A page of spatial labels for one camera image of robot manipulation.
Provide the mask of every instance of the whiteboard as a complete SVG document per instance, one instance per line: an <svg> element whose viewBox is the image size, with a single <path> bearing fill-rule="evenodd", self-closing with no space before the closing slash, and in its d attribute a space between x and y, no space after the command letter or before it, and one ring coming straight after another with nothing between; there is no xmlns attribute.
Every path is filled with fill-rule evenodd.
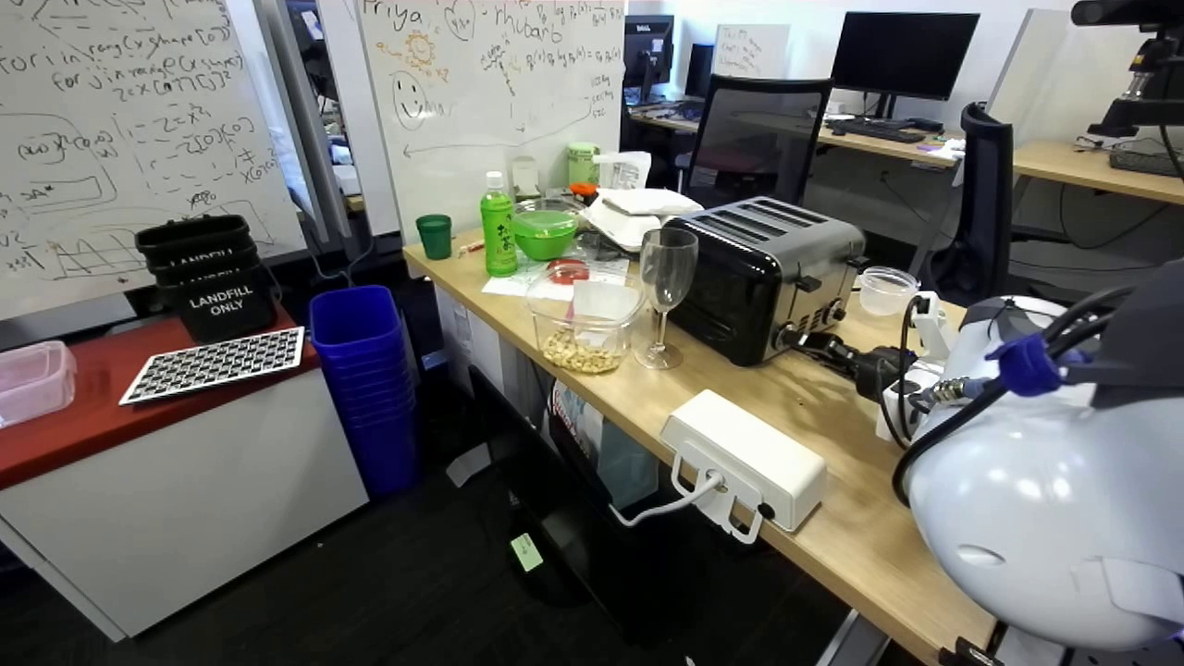
<svg viewBox="0 0 1184 666"><path fill-rule="evenodd" d="M728 77L788 77L788 28L721 24L716 31L712 76Z"/></svg>
<svg viewBox="0 0 1184 666"><path fill-rule="evenodd" d="M0 0L0 321L153 287L132 235L295 208L220 0Z"/></svg>
<svg viewBox="0 0 1184 666"><path fill-rule="evenodd" d="M358 0L402 237L426 210L476 221L485 171L617 147L622 0Z"/></svg>

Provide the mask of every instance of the toaster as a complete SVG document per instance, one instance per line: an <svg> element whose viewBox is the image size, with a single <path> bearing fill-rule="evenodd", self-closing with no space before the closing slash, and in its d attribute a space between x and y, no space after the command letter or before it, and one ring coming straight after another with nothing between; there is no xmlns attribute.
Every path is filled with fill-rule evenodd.
<svg viewBox="0 0 1184 666"><path fill-rule="evenodd" d="M681 221L700 237L700 266L670 319L737 368L760 368L843 319L867 248L858 225L775 197Z"/></svg>

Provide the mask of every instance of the black basket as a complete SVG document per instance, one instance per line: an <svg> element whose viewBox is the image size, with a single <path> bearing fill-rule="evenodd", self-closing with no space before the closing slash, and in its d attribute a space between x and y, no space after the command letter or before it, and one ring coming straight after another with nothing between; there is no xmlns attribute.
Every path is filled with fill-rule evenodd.
<svg viewBox="0 0 1184 666"><path fill-rule="evenodd" d="M136 248L195 341L273 326L272 282L243 217L167 221L136 235Z"/></svg>

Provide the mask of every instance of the sticker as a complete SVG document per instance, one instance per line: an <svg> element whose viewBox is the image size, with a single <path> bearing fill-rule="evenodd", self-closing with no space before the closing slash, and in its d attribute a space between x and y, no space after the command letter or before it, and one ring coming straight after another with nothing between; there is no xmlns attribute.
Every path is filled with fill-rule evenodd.
<svg viewBox="0 0 1184 666"><path fill-rule="evenodd" d="M516 549L516 559L520 559L523 574L532 574L538 565L546 565L546 557L541 557L541 549L532 544L529 532L520 532L510 539L510 549Z"/></svg>

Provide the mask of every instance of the computer monitor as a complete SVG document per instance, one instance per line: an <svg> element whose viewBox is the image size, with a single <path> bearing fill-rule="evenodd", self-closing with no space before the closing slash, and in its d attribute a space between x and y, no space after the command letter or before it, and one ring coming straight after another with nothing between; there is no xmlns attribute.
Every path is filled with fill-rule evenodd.
<svg viewBox="0 0 1184 666"><path fill-rule="evenodd" d="M674 16L627 16L627 89L640 99L670 83Z"/></svg>
<svg viewBox="0 0 1184 666"><path fill-rule="evenodd" d="M971 10L849 10L834 86L881 92L879 114L891 114L896 98L946 99L973 31Z"/></svg>

